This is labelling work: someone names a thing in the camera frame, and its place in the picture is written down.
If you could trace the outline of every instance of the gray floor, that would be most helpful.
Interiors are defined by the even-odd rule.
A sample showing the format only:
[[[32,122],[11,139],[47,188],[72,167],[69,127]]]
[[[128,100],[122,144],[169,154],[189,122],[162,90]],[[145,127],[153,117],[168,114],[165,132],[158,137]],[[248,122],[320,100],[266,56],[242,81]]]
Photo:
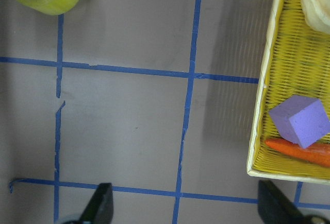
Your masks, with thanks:
[[[195,0],[80,0],[60,17],[1,2],[1,223],[79,213],[101,182],[115,186],[114,224],[261,223],[259,179],[245,167],[272,0],[202,0],[200,13]],[[9,194],[14,178],[30,180]],[[296,182],[274,182],[330,218],[328,186],[299,195]]]

